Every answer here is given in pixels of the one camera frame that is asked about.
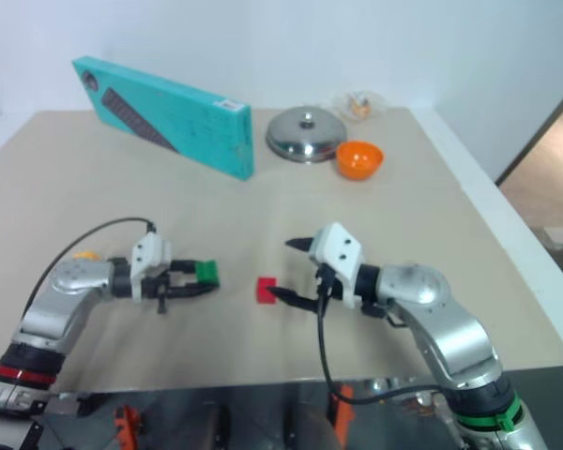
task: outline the black cable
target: black cable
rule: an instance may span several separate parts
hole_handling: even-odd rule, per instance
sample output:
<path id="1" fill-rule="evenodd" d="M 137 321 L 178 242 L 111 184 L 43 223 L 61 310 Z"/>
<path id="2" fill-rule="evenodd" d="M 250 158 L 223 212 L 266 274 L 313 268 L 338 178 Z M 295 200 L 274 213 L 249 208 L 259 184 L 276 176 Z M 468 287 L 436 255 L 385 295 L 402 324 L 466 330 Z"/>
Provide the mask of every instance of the black cable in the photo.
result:
<path id="1" fill-rule="evenodd" d="M 107 227 L 110 227 L 111 225 L 115 225 L 116 223 L 121 223 L 121 222 L 144 222 L 146 224 L 146 232 L 147 233 L 155 232 L 157 230 L 157 227 L 155 226 L 155 224 L 151 220 L 148 220 L 147 218 L 143 218 L 143 217 L 122 217 L 122 218 L 116 218 L 115 220 L 109 220 L 108 222 L 104 222 L 104 223 L 98 225 L 98 227 L 93 228 L 89 232 L 85 232 L 84 234 L 79 236 L 77 239 L 75 239 L 73 242 L 71 242 L 68 246 L 66 246 L 60 253 L 58 253 L 58 255 L 56 255 L 56 257 L 52 260 L 52 262 L 50 264 L 48 264 L 48 266 L 44 269 L 44 272 L 39 277 L 38 282 L 36 282 L 36 285 L 34 286 L 33 291 L 29 294 L 29 298 L 27 299 L 27 303 L 25 304 L 25 308 L 23 310 L 23 316 L 25 315 L 25 312 L 27 312 L 29 307 L 31 307 L 31 304 L 34 301 L 34 298 L 36 298 L 36 295 L 38 294 L 38 291 L 39 291 L 39 288 L 41 287 L 41 284 L 44 282 L 44 280 L 46 279 L 48 274 L 50 274 L 50 272 L 58 264 L 60 259 L 63 256 L 65 256 L 69 250 L 71 250 L 77 244 L 82 242 L 87 236 L 94 234 L 95 232 L 98 232 L 98 231 L 102 230 L 103 228 L 107 228 Z"/>
<path id="2" fill-rule="evenodd" d="M 391 391 L 378 394 L 371 397 L 362 398 L 350 398 L 343 396 L 340 391 L 336 388 L 334 381 L 331 379 L 329 374 L 329 366 L 327 365 L 326 356 L 326 343 L 323 335 L 323 309 L 324 309 L 325 297 L 320 294 L 317 300 L 317 335 L 319 337 L 319 355 L 321 357 L 321 366 L 323 367 L 323 373 L 326 377 L 327 388 L 337 399 L 348 403 L 351 405 L 369 405 L 371 403 L 377 403 L 382 400 L 388 400 L 389 398 L 401 396 L 404 394 L 409 394 L 412 392 L 421 391 L 438 391 L 440 386 L 436 384 L 420 384 L 406 387 L 399 387 L 397 389 L 392 389 Z"/>

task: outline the yellow object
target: yellow object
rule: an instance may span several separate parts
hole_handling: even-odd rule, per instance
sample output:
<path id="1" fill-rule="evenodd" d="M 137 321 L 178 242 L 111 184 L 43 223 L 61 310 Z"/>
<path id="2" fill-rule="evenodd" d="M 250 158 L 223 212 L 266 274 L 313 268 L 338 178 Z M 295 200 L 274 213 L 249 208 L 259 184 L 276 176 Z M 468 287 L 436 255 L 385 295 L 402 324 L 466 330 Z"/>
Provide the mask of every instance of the yellow object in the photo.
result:
<path id="1" fill-rule="evenodd" d="M 93 251 L 80 251 L 79 253 L 75 253 L 73 258 L 83 258 L 92 261 L 100 261 L 102 259 L 98 253 L 94 253 Z"/>
<path id="2" fill-rule="evenodd" d="M 351 180 L 365 180 L 384 162 L 384 152 L 364 141 L 341 143 L 336 150 L 338 170 Z"/>

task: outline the green block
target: green block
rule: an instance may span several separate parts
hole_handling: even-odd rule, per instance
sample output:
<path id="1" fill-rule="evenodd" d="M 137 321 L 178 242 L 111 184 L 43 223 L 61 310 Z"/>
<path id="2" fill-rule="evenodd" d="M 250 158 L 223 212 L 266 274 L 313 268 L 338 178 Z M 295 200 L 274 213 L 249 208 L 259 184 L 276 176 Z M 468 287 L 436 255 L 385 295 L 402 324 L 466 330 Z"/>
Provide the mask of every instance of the green block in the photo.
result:
<path id="1" fill-rule="evenodd" d="M 198 280 L 198 282 L 212 283 L 219 286 L 217 263 L 215 261 L 197 262 L 196 279 Z"/>

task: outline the stainless steel pot lid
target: stainless steel pot lid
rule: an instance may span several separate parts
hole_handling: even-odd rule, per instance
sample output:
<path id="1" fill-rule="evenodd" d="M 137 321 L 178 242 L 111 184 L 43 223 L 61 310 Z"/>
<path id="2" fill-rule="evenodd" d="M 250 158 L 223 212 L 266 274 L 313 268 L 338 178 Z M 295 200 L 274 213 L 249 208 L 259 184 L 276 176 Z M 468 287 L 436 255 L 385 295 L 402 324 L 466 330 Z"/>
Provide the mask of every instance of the stainless steel pot lid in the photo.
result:
<path id="1" fill-rule="evenodd" d="M 296 162 L 334 158 L 346 141 L 346 127 L 326 110 L 299 106 L 276 115 L 266 130 L 266 143 L 279 156 Z"/>

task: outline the beige table surface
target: beige table surface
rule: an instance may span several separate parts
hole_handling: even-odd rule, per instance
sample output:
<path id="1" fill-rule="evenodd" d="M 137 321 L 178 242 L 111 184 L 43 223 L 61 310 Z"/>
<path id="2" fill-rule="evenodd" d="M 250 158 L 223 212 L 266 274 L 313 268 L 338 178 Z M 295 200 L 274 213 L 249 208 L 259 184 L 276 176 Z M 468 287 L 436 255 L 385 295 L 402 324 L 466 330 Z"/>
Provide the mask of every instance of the beige table surface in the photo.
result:
<path id="1" fill-rule="evenodd" d="M 339 220 L 369 263 L 441 270 L 490 332 L 506 368 L 563 364 L 563 343 L 433 145 L 406 110 L 349 127 L 387 160 L 354 183 L 332 163 L 300 165 L 264 144 L 273 111 L 255 111 L 256 172 L 247 182 L 121 131 L 92 112 L 37 114 L 0 151 L 0 355 L 34 282 L 65 244 L 102 221 L 144 216 L 177 258 L 216 259 L 221 289 L 169 303 L 95 308 L 59 376 L 70 390 L 127 390 L 320 379 L 315 316 L 259 306 L 258 276 L 311 294 L 314 267 L 283 245 Z M 129 256 L 126 224 L 79 249 Z M 426 373 L 407 330 L 332 303 L 327 349 L 337 378 Z"/>

